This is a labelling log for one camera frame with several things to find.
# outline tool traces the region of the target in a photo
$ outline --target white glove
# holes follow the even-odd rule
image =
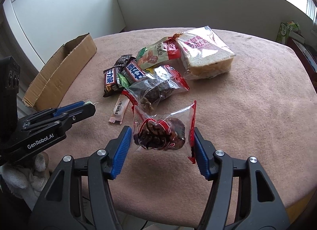
[[[29,167],[12,166],[9,163],[0,167],[8,188],[18,198],[24,199],[31,210],[50,177],[49,156],[41,152],[31,159]]]

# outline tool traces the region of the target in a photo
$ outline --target gray wall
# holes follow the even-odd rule
[[[286,0],[118,0],[126,30],[201,27],[230,30],[274,41],[281,22],[295,20],[308,43],[313,21]]]

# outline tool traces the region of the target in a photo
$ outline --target blue gripper pad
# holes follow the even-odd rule
[[[115,179],[117,175],[121,173],[121,169],[123,167],[124,161],[126,160],[126,155],[128,154],[128,151],[130,148],[131,138],[132,138],[132,129],[131,127],[129,127],[113,158],[112,170],[110,173],[112,179]]]
[[[196,134],[195,136],[195,158],[200,171],[200,174],[204,176],[207,180],[211,177],[211,172],[209,170],[209,159],[198,140]]]
[[[69,104],[67,106],[61,107],[59,109],[56,110],[55,113],[53,113],[53,117],[58,117],[59,115],[63,114],[64,112],[67,112],[68,110],[83,106],[85,104],[84,101],[78,101],[76,103],[73,104]]]

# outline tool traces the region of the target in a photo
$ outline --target round table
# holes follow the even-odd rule
[[[103,70],[123,54],[133,54],[164,36],[187,28],[149,29],[95,39],[96,55],[77,76],[61,106],[90,99],[93,117],[76,123],[67,138],[47,150],[54,169],[66,154],[86,157],[132,126],[129,106],[123,124],[108,122],[118,95],[103,98]],[[287,46],[258,37],[215,30],[240,56],[230,73],[188,80],[188,92],[162,101],[158,113],[173,112],[197,100],[196,123],[202,136],[231,157],[259,159],[286,207],[317,186],[317,96],[304,67]],[[184,71],[180,61],[173,66]],[[159,223],[196,227],[211,184],[181,152],[129,152],[121,174],[109,181],[115,207]],[[238,181],[234,180],[227,223],[234,220]],[[83,191],[88,195],[87,181]]]

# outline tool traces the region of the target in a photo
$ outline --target table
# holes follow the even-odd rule
[[[90,99],[98,102],[93,117],[76,123],[67,138],[47,150],[54,169],[66,154],[86,157],[132,126],[130,106],[123,124],[108,122],[118,96],[103,98],[103,70],[123,54],[187,28],[148,29],[95,39],[96,55],[77,76],[61,106]],[[231,157],[259,159],[286,207],[317,186],[317,96],[295,53],[258,37],[215,30],[240,56],[230,73],[213,79],[187,81],[190,91],[172,95],[158,106],[173,112],[197,100],[196,126],[205,139]],[[181,72],[179,61],[173,65]],[[234,180],[227,223],[234,220],[238,181]],[[110,181],[115,207],[154,222],[196,227],[205,208],[211,182],[200,175],[185,154],[129,152],[121,174]],[[87,181],[83,191],[87,195]]]

